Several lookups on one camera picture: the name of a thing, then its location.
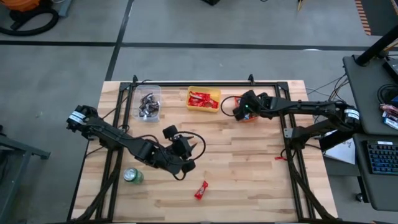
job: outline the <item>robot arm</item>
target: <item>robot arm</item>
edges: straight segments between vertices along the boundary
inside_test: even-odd
[[[170,146],[164,147],[155,136],[135,138],[126,134],[124,130],[113,127],[103,121],[96,109],[90,106],[77,106],[67,123],[67,129],[73,132],[80,131],[81,135],[89,140],[96,136],[99,143],[110,150],[126,147],[135,159],[153,168],[166,170],[173,175],[178,174],[180,170],[186,174],[195,168],[194,160],[197,158],[188,159],[196,146],[188,143],[193,137],[178,134],[175,126],[163,130],[164,136],[172,142]],[[153,137],[155,141],[143,137]]]
[[[352,133],[360,127],[359,112],[345,102],[289,101],[268,96],[267,93],[256,96],[252,90],[242,95],[239,106],[233,110],[233,113],[237,121],[244,119],[248,113],[269,119],[287,114],[312,114],[327,117],[327,120],[306,128],[299,126],[284,129],[284,135],[289,138],[290,145],[299,149],[303,149],[311,137],[324,135],[334,130],[336,131],[329,138],[342,136],[344,135],[342,133]]]

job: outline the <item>green soda can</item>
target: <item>green soda can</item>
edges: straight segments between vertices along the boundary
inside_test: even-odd
[[[124,171],[124,180],[133,184],[141,184],[144,181],[144,174],[136,168],[128,168]]]

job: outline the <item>keyboard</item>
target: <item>keyboard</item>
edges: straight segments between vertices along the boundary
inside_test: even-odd
[[[398,175],[398,144],[366,141],[368,162],[372,174]]]

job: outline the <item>wooden table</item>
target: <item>wooden table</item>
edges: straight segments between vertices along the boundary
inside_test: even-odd
[[[308,100],[303,81],[288,83],[292,100]],[[100,116],[115,107],[119,84],[104,83],[98,105]],[[248,87],[220,89],[222,98],[241,95],[249,90]],[[271,87],[254,86],[252,89],[256,94],[267,92],[270,96],[275,95]],[[185,180],[177,181],[166,171],[136,161],[125,149],[122,169],[138,168],[144,173],[145,181],[141,185],[134,185],[125,182],[123,175],[120,176],[114,222],[297,221],[287,163],[275,160],[284,148],[279,118],[260,118],[254,122],[239,123],[220,111],[217,114],[188,111],[185,107],[186,94],[185,87],[162,87],[160,122],[142,123],[130,116],[129,134],[153,134],[161,144],[169,145],[162,130],[174,124],[180,131],[202,135],[207,142],[206,152],[196,161],[196,169],[189,172]],[[225,111],[232,113],[233,108],[233,100],[226,101]],[[296,115],[295,119],[298,126],[313,123],[309,115]],[[109,123],[112,120],[113,115],[106,118]],[[193,156],[201,152],[201,147],[199,143]],[[88,152],[96,148],[98,142],[92,142]],[[303,156],[311,190],[321,204],[337,216],[321,151],[307,147],[303,150]],[[81,215],[98,193],[105,157],[105,149],[87,157],[72,218]],[[209,187],[203,199],[197,201],[193,195],[204,180]],[[300,195],[307,214],[303,192],[300,191]]]

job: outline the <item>gray floor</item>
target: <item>gray floor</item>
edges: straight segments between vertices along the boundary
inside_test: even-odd
[[[115,42],[128,0],[75,0],[70,17],[36,37],[0,40]],[[369,46],[354,0],[135,0],[124,42]],[[6,11],[0,8],[0,24]],[[40,16],[28,24],[46,20]],[[113,47],[0,45],[0,124],[9,137],[51,151],[33,158],[11,221],[65,221],[86,141],[65,129],[76,105],[96,106]],[[344,74],[342,58],[360,52],[308,50],[157,49],[123,47],[112,80],[305,80],[316,88]],[[329,95],[333,85],[319,90]],[[353,104],[349,86],[340,96]],[[310,100],[326,100],[312,93]],[[355,177],[330,176],[340,218],[395,222],[398,213],[377,212],[353,201]]]

